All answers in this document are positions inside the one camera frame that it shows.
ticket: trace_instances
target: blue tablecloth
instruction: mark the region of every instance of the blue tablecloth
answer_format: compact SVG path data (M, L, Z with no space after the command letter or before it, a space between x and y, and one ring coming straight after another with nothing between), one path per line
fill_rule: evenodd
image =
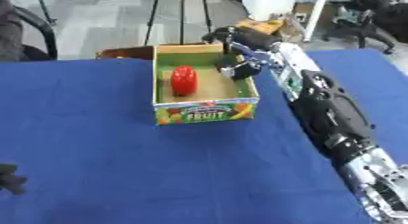
M408 80L371 50L313 52L408 162ZM155 127L149 61L0 65L2 224L370 223L264 71L255 119Z

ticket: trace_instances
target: floor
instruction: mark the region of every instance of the floor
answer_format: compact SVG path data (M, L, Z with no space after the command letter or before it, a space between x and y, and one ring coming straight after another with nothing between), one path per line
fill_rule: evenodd
M43 16L37 0L12 0L15 5L27 7ZM99 50L128 46L142 46L153 0L45 0L55 26L59 58L94 58ZM244 8L229 0L209 0L209 10L215 27L233 25L246 17ZM198 42L207 32L201 0L186 2L186 42ZM177 43L179 41L179 0L160 0L158 13L149 43ZM25 28L25 43L44 48L44 42L34 29ZM382 46L369 41L369 47ZM352 38L320 40L320 31L312 42L304 44L307 50L355 48ZM408 45L398 44L396 52L387 56L408 75Z

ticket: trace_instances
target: robotic arm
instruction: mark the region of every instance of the robotic arm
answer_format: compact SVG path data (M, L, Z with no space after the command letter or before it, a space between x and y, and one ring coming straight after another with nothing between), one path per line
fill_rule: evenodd
M349 190L377 223L408 223L408 165L398 167L375 143L375 128L354 100L297 45L245 27L224 27L203 37L219 40L228 56L216 66L234 80L269 69L315 147L332 162Z

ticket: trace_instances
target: fruit box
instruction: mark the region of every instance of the fruit box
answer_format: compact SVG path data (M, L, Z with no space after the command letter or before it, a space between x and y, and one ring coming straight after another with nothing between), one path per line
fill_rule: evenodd
M222 56L222 45L155 47L153 107L158 125L254 117L260 96L252 78L233 81L220 74L214 63ZM190 96L175 97L171 73L181 65L196 70L198 86Z

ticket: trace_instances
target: tripod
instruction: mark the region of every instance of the tripod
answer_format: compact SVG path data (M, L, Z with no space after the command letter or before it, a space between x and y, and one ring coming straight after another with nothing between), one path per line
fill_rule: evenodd
M43 10L43 13L44 13L44 16L46 17L46 21L50 25L56 25L56 19L52 18L49 15L48 8L46 7L46 3L44 3L44 0L38 0L38 2L40 3L41 9Z
M211 32L211 19L209 18L209 6L207 4L207 0L202 0L202 4L204 6L204 14L206 16L206 24L209 33ZM180 44L184 45L184 16L185 16L185 5L186 0L180 0ZM148 32L146 34L145 39L145 46L148 44L148 40L150 38L151 28L153 26L156 12L158 11L158 0L155 0L153 4L153 10L151 11L150 19L148 20Z
M38 3L40 4L41 10L44 13L44 16L46 17L46 21L50 24L50 25L56 25L56 19L52 18L48 12L48 8L46 7L46 3L44 2L44 0L38 0Z

